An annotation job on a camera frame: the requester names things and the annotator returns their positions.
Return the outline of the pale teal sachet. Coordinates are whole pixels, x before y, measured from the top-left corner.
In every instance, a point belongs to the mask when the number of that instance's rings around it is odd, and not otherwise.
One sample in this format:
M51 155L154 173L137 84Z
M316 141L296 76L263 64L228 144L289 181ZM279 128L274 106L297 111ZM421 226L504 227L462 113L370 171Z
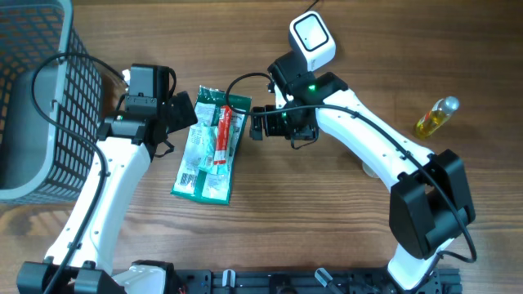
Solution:
M214 155L217 143L217 127L201 126L202 146L199 160L199 170L213 175L217 174L217 165L214 164Z

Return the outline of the red sachet stick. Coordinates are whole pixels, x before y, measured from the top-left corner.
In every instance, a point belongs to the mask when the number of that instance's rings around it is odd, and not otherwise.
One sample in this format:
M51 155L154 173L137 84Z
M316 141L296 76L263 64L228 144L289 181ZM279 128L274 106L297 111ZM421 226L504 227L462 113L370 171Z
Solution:
M217 128L217 143L214 154L214 164L222 165L226 163L228 158L228 144L230 136L230 121L231 121L232 110L228 105L224 105L220 108L220 117Z

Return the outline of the green plastic packet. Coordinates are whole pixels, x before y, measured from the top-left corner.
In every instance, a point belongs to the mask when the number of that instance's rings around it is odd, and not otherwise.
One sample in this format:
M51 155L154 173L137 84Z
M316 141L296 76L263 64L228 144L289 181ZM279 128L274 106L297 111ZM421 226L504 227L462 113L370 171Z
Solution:
M218 127L220 108L227 105L225 93L201 86L194 110L198 122L190 127L186 147L182 156L171 194L199 203L227 205L230 201L235 154L244 134L246 117L232 112L226 163L217 165L217 174L199 170L203 124Z

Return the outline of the green lid white jar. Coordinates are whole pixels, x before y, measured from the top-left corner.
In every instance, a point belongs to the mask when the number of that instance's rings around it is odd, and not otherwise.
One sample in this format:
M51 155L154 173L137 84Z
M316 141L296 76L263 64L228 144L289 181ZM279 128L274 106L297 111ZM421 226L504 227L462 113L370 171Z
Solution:
M371 178L378 179L379 175L365 162L362 162L362 168L365 174Z

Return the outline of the yellow dish soap bottle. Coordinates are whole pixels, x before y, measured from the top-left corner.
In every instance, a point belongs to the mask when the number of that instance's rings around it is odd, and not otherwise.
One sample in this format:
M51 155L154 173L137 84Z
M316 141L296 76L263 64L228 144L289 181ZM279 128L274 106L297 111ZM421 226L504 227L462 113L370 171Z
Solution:
M453 116L459 106L459 100L455 96L438 100L414 126L415 136L419 139L428 138Z

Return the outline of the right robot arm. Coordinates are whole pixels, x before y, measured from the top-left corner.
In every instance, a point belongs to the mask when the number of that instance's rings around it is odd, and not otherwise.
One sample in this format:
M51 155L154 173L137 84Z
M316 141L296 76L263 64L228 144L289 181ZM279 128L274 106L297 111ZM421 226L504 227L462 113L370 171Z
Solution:
M319 131L336 138L375 172L390 193L389 227L398 247L381 273L381 282L350 281L346 287L373 292L415 293L431 286L450 292L437 276L447 247L463 236L477 253L467 226L476 219L463 161L447 149L434 154L394 130L369 111L337 75L316 77L291 51L264 74L274 105L252 109L251 137L282 136L290 141L316 140Z

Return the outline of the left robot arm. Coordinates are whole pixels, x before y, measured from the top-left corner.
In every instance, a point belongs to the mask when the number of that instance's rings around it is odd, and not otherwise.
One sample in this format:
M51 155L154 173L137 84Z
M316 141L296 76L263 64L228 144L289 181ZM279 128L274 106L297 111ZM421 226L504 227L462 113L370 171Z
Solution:
M113 273L113 256L132 195L168 134L196 124L186 92L175 93L173 69L134 64L130 87L101 123L95 156L74 209L41 262L25 262L21 293L176 293L169 262L138 260Z

